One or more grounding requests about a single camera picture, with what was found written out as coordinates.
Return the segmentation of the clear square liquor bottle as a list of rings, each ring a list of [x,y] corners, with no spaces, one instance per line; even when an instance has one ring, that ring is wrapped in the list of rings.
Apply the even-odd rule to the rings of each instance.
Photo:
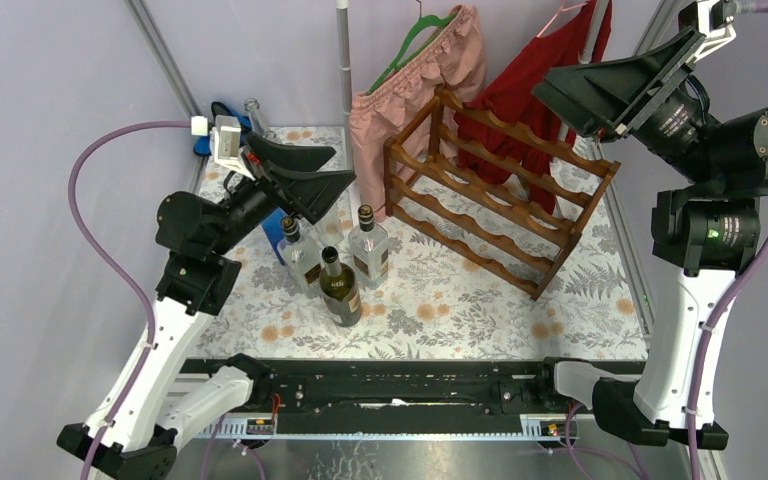
[[[365,287],[376,290],[388,276],[389,237],[375,221],[371,206],[361,205],[357,214],[358,223],[348,235],[349,250]]]

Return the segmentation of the dark green wine bottle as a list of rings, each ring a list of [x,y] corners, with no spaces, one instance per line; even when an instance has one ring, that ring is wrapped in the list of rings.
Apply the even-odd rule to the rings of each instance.
[[[354,270],[340,260],[338,250],[333,246],[321,252],[323,268],[319,275],[322,298],[332,321],[344,328],[353,327],[361,318],[359,284]]]

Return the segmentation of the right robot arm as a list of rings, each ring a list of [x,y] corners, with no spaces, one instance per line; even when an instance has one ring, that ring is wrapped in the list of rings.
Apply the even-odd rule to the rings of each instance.
[[[535,402],[557,412],[578,395],[605,432],[635,445],[669,441],[722,450],[710,394],[720,341],[703,316],[723,314],[727,289],[758,259],[759,200],[768,196],[768,106],[722,122],[709,113],[694,77],[705,36],[682,29],[634,57],[554,67],[534,96],[583,137],[634,137],[688,181],[658,194],[653,253],[674,272],[662,286],[644,371],[635,382],[558,362],[533,386]]]

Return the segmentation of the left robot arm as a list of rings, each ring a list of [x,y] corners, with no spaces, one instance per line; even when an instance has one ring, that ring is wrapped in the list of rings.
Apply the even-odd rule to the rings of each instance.
[[[145,329],[97,410],[58,436],[58,446],[81,461],[83,477],[96,470],[112,479],[163,479],[180,450],[214,420],[274,401],[267,366],[245,354],[226,360],[177,402],[167,395],[234,290],[242,265],[229,251],[276,210],[319,221],[355,176],[328,168],[330,146],[280,144],[253,133],[216,140],[212,152],[229,160],[240,181],[218,202],[189,191],[160,202],[155,240],[169,256],[155,296],[137,291]]]

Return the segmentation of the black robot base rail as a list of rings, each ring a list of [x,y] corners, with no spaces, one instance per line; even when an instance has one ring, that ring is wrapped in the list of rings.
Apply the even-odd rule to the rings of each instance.
[[[571,400],[550,390],[537,361],[244,359],[258,414],[287,436],[511,436],[523,416],[564,418]]]

